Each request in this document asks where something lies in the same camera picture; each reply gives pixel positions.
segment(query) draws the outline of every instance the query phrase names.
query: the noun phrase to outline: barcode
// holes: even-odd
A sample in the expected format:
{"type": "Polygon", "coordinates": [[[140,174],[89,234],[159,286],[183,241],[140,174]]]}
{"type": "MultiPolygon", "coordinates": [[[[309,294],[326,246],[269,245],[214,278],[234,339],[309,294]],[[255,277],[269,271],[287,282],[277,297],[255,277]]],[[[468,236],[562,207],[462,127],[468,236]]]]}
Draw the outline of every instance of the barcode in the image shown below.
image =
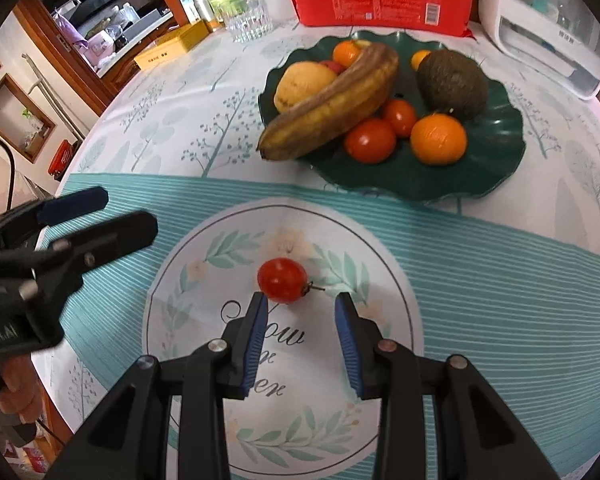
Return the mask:
{"type": "Polygon", "coordinates": [[[427,10],[425,11],[424,24],[438,26],[440,21],[440,6],[437,4],[427,4],[427,10]]]}

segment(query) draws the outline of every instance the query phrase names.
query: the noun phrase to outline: teal stripe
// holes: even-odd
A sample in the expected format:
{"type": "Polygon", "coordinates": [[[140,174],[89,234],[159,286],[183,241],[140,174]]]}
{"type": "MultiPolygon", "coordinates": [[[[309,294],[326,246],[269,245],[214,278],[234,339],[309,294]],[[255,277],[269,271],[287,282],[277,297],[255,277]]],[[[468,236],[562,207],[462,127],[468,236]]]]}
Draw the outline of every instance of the teal stripe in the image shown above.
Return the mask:
{"type": "MultiPolygon", "coordinates": [[[[560,475],[600,450],[600,256],[496,224],[387,198],[362,198],[174,176],[72,174],[64,193],[103,185],[109,206],[49,237],[137,208],[158,217],[152,248],[85,279],[64,311],[67,339],[103,386],[141,353],[146,291],[171,249],[231,206],[291,196],[331,207],[369,229],[416,293],[426,355],[469,357],[491,381],[560,475]]],[[[426,404],[429,477],[435,473],[426,404]]],[[[369,457],[332,478],[362,480],[369,457]]]]}

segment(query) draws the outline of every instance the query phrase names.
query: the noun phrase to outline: dark green plate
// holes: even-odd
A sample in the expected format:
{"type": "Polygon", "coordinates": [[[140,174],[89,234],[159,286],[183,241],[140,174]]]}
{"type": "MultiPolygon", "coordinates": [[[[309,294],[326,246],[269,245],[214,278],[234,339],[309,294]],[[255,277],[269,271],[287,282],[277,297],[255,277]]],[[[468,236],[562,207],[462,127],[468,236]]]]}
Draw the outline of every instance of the dark green plate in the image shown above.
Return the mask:
{"type": "MultiPolygon", "coordinates": [[[[418,50],[436,50],[445,46],[435,41],[416,41],[404,32],[378,36],[364,30],[352,37],[381,41],[394,47],[400,56],[395,94],[407,99],[416,108],[419,117],[428,114],[430,110],[427,110],[418,91],[410,59],[418,50]]],[[[331,59],[333,48],[340,41],[343,38],[322,38],[311,48],[293,51],[282,67],[269,72],[267,85],[258,98],[265,125],[278,115],[273,95],[287,67],[298,61],[331,59]]],[[[409,143],[404,140],[398,140],[394,154],[381,164],[361,164],[344,151],[341,137],[311,152],[303,160],[325,180],[346,189],[385,190],[406,200],[421,201],[447,196],[484,196],[511,176],[522,160],[526,147],[522,115],[511,105],[502,83],[489,79],[485,111],[463,124],[468,147],[464,157],[451,166],[425,166],[413,156],[409,143]]]]}

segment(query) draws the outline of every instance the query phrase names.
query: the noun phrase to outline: human hand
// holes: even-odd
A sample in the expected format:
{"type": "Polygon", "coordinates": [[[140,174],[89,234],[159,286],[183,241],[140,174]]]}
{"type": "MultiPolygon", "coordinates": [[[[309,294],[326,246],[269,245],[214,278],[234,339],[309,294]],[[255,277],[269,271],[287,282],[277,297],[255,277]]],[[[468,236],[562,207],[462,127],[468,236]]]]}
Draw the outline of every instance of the human hand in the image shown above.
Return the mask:
{"type": "Polygon", "coordinates": [[[0,410],[17,413],[23,424],[30,424],[42,415],[42,396],[38,374],[29,355],[12,357],[0,363],[0,375],[6,385],[0,391],[0,410]]]}

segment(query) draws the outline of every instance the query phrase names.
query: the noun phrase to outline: tablecloth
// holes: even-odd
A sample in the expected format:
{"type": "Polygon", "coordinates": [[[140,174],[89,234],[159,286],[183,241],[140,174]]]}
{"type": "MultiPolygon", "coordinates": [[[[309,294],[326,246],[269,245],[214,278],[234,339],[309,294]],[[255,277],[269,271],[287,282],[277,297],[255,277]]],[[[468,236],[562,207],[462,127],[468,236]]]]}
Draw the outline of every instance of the tablecloth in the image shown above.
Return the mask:
{"type": "Polygon", "coordinates": [[[65,342],[34,357],[43,383],[76,430],[139,355],[173,358],[218,336],[256,290],[258,265],[289,256],[327,291],[270,305],[256,386],[225,402],[235,478],[371,477],[379,407],[346,381],[333,327],[343,290],[416,353],[467,355],[560,475],[576,478],[600,451],[600,103],[504,56],[478,26],[475,39],[401,31],[442,41],[503,82],[527,144],[512,177],[479,200],[415,204],[262,161],[267,72],[355,30],[290,22],[247,44],[214,34],[129,83],[61,184],[63,194],[104,186],[109,205],[46,240],[137,208],[158,217],[160,234],[85,278],[62,317],[65,342]]]}

